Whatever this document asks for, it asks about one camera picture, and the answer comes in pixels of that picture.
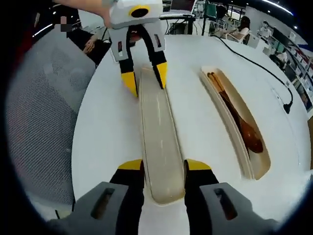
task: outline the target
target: white table surface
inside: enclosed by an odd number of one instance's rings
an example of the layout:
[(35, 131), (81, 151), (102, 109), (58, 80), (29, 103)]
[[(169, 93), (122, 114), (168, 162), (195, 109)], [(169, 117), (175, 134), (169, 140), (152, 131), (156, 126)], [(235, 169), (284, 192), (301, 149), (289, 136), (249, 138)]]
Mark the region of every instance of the white table surface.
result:
[[(284, 82), (287, 77), (262, 52), (227, 41), (237, 52), (263, 65)], [(304, 192), (311, 161), (307, 113), (293, 87), (288, 91), (271, 75), (233, 54), (216, 38), (166, 36), (167, 92), (185, 158), (211, 166), (219, 182), (228, 182), (251, 200), (263, 218), (282, 220)], [(132, 55), (135, 73), (149, 64), (140, 40)], [(241, 94), (265, 140), (271, 168), (260, 180), (243, 178), (226, 128), (197, 73), (201, 66), (220, 68)], [(76, 200), (102, 181), (110, 181), (126, 161), (141, 158), (138, 100), (123, 86), (118, 63), (107, 53), (84, 96), (72, 146)]]

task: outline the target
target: computer monitor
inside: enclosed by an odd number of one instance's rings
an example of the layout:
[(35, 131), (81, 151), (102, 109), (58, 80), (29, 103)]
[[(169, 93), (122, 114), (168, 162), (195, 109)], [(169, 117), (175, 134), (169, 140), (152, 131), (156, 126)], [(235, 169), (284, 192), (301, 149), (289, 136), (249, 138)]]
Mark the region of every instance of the computer monitor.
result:
[(196, 0), (172, 0), (171, 12), (192, 13), (196, 4)]

